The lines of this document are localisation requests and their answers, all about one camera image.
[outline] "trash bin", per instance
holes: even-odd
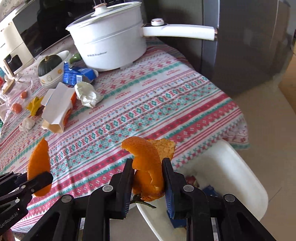
[[[267,192],[244,160],[223,140],[213,144],[202,155],[191,160],[178,172],[194,175],[209,183],[221,195],[235,195],[260,220],[268,206]],[[137,207],[156,237],[161,241],[186,240],[184,228],[173,228],[166,213],[165,197],[150,202],[156,209],[137,204]]]

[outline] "silver rivet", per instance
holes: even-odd
[[[104,192],[111,192],[113,190],[113,187],[111,185],[103,186]]]
[[[65,195],[62,197],[62,202],[67,203],[72,200],[72,197],[70,195]]]
[[[235,201],[235,196],[231,195],[231,194],[227,194],[225,196],[225,200],[228,202],[234,202]]]
[[[191,186],[191,185],[185,185],[183,187],[184,191],[185,192],[192,192],[194,190],[194,186]]]

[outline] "white electric pot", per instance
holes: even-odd
[[[66,28],[88,68],[107,71],[129,65],[145,53],[145,36],[215,38],[213,27],[170,25],[162,19],[143,25],[140,5],[127,2],[107,7],[103,3]]]

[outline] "crumpled tissue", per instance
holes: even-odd
[[[79,82],[74,88],[77,99],[81,100],[81,104],[86,107],[94,108],[95,105],[103,99],[103,96],[96,92],[94,87],[89,83]]]
[[[19,125],[19,129],[20,131],[28,131],[32,129],[34,125],[35,121],[32,118],[27,117],[22,121],[22,124]]]

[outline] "pot handle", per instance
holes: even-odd
[[[186,37],[205,40],[214,40],[217,30],[209,26],[189,25],[189,24],[167,24],[161,26],[158,24],[161,21],[152,19],[151,24],[146,24],[142,27],[143,35],[146,37],[164,36],[164,37]]]

